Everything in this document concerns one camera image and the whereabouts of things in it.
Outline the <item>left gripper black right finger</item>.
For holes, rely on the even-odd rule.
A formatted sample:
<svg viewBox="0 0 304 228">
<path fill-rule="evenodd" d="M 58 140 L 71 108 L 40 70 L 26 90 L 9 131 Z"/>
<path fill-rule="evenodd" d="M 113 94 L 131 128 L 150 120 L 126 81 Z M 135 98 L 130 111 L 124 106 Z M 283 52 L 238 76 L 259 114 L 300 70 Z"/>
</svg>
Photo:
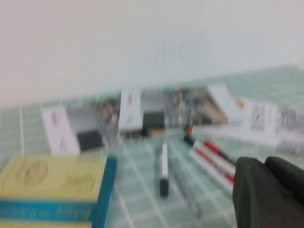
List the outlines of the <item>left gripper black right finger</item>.
<svg viewBox="0 0 304 228">
<path fill-rule="evenodd" d="M 270 156 L 265 166 L 290 190 L 304 190 L 304 170 L 280 157 Z"/>
</svg>

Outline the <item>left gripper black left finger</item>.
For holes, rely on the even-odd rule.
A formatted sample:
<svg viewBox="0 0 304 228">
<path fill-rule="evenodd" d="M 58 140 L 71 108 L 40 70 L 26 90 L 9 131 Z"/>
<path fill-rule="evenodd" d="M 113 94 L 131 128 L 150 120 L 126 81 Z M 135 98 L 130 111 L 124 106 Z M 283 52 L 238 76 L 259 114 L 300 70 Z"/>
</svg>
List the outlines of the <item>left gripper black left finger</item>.
<svg viewBox="0 0 304 228">
<path fill-rule="evenodd" d="M 304 226 L 304 190 L 286 188 L 258 159 L 237 159 L 232 199 L 239 228 Z"/>
</svg>

